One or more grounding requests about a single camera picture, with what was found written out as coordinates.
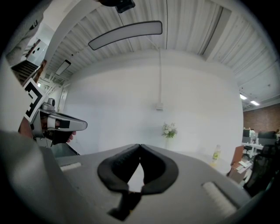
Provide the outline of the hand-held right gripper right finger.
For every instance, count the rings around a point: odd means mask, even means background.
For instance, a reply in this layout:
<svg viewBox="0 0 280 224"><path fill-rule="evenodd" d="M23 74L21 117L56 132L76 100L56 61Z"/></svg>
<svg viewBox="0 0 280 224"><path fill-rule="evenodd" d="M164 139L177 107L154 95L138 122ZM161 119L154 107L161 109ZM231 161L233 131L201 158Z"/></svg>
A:
<svg viewBox="0 0 280 224"><path fill-rule="evenodd" d="M163 193L179 175L179 168L172 159L144 144L140 145L140 165L144 171L142 194Z"/></svg>

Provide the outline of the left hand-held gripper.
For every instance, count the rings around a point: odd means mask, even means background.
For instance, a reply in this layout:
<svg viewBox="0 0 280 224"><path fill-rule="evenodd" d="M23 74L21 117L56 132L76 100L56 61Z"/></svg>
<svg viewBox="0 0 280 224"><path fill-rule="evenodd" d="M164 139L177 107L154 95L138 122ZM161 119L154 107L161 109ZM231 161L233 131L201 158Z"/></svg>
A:
<svg viewBox="0 0 280 224"><path fill-rule="evenodd" d="M87 128L86 121L56 112L55 99L49 98L33 79L25 83L24 90L31 97L31 104L24 117L39 146L51 147L66 143L73 132Z"/></svg>

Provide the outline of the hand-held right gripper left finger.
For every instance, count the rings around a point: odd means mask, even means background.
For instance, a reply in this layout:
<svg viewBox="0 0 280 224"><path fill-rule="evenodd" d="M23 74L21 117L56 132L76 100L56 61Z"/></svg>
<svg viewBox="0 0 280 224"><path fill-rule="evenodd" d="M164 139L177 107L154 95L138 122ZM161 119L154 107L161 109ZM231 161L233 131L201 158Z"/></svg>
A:
<svg viewBox="0 0 280 224"><path fill-rule="evenodd" d="M127 193L128 182L140 163L140 145L129 148L103 160L97 169L98 176L111 191Z"/></svg>

